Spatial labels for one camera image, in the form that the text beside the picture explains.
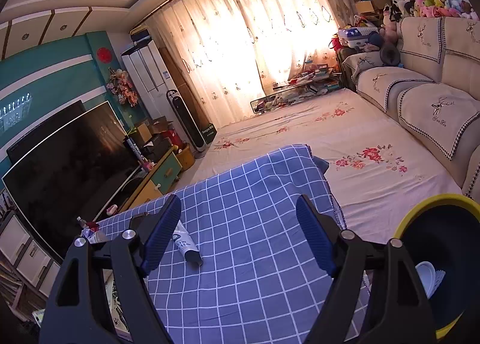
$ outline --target sheer curtain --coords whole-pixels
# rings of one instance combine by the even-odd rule
[[[305,63],[336,63],[328,44],[346,15],[339,4],[173,0],[146,24],[161,35],[219,128],[253,116],[250,102],[272,93],[273,83],[288,80]]]

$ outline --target green drawer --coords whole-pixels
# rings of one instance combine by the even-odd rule
[[[180,173],[182,166],[173,153],[166,158],[150,179],[157,186],[160,184],[160,192],[165,195],[172,186],[175,178]]]

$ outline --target sofa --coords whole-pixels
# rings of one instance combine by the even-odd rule
[[[402,19],[403,67],[380,52],[344,61],[360,96],[408,130],[480,202],[480,23],[464,18]]]

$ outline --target toothpaste tube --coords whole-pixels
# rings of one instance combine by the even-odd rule
[[[180,250],[185,261],[198,263],[198,265],[203,264],[200,252],[188,234],[187,229],[185,229],[182,225],[181,221],[178,221],[177,226],[173,231],[172,240],[175,241],[175,245]]]

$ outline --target drawer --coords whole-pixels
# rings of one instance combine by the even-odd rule
[[[29,238],[30,235],[23,228],[17,217],[12,216],[0,234],[0,251],[2,251],[9,262],[15,264],[15,260]]]
[[[182,165],[179,163],[175,155],[170,155],[160,165],[154,175],[151,177],[151,181],[157,186],[160,184],[159,190],[161,193],[166,194],[169,188],[172,186],[175,178],[180,173]]]
[[[54,262],[51,265],[49,272],[46,274],[45,279],[43,280],[39,288],[42,294],[46,296],[50,295],[50,290],[52,289],[53,283],[59,271],[60,271],[60,266]]]
[[[23,255],[22,260],[20,260],[17,270],[25,279],[32,283],[33,286],[36,286],[49,262],[50,257],[35,241],[32,241]]]
[[[156,188],[155,184],[149,180],[128,208],[133,209],[134,207],[142,205],[146,202],[150,202],[151,200],[161,198],[162,196],[162,193],[158,190],[158,188]]]

